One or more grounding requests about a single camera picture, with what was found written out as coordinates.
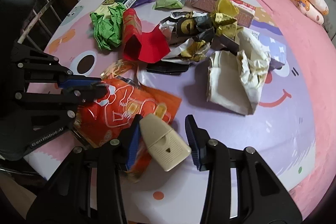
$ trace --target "table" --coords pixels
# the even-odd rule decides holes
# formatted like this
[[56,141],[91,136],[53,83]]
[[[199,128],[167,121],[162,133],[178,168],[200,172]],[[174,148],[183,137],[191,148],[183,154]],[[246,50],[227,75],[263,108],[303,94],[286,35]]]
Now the table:
[[[75,74],[99,76],[118,59],[117,52],[100,53],[92,37],[89,13],[104,0],[81,0],[53,35],[46,52]],[[191,67],[181,76],[141,73],[139,81],[182,98],[173,127],[186,140],[184,118],[193,114],[200,128],[206,129],[228,147],[255,147],[284,186],[290,190],[314,168],[315,125],[305,79],[288,42],[269,14],[258,6],[251,29],[272,37],[287,46],[287,62],[271,73],[264,86],[262,104],[254,115],[240,116],[206,102],[208,62]],[[170,12],[152,10],[153,3],[136,8],[144,32],[151,31]],[[79,62],[85,56],[89,62]],[[32,85],[34,92],[53,92],[53,85]],[[28,163],[42,176],[50,178],[60,162],[78,145],[70,133],[58,137],[26,156]],[[236,180],[232,170],[231,215],[236,215]],[[122,194],[129,220],[143,223],[197,223],[200,220],[208,173],[198,172],[188,157],[170,172],[154,161],[137,184],[122,181]]]

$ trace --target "pink bed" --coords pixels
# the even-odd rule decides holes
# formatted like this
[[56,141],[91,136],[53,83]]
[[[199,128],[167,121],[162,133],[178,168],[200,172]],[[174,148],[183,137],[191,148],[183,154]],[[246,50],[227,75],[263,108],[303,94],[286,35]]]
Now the pink bed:
[[336,117],[336,50],[323,27],[302,15],[290,0],[257,1],[288,41],[312,101],[315,169],[290,191],[305,219],[320,202],[336,174],[336,135],[333,134],[336,132],[336,122],[333,122]]

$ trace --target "red envelope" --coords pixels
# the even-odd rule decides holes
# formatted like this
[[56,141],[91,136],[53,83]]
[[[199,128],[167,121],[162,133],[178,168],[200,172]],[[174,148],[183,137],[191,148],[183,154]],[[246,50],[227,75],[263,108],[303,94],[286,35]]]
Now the red envelope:
[[130,8],[124,12],[123,22],[124,59],[156,63],[170,52],[159,25],[151,32],[142,32],[141,21],[134,9]]

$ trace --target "orange plastic packaging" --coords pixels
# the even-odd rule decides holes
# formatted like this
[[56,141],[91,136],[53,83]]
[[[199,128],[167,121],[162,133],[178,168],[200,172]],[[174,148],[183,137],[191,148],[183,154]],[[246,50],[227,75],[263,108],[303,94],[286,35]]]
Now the orange plastic packaging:
[[[138,89],[117,78],[103,80],[107,94],[92,104],[78,109],[77,130],[94,147],[117,138],[122,129],[130,127],[134,116],[154,113],[167,123],[173,121],[181,99],[161,90],[142,86]],[[130,173],[135,180],[149,165],[151,156],[141,140],[135,164]]]

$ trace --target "red smile mouth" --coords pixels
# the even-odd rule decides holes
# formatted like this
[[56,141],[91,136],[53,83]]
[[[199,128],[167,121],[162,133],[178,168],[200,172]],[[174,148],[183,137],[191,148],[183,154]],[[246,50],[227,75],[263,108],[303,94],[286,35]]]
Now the red smile mouth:
[[285,90],[282,90],[282,91],[283,91],[283,96],[281,96],[280,99],[278,99],[278,100],[276,100],[275,102],[272,102],[272,103],[259,102],[259,105],[263,106],[263,107],[275,107],[275,106],[280,105],[287,97],[292,98],[292,95],[290,95],[287,91],[285,91]]

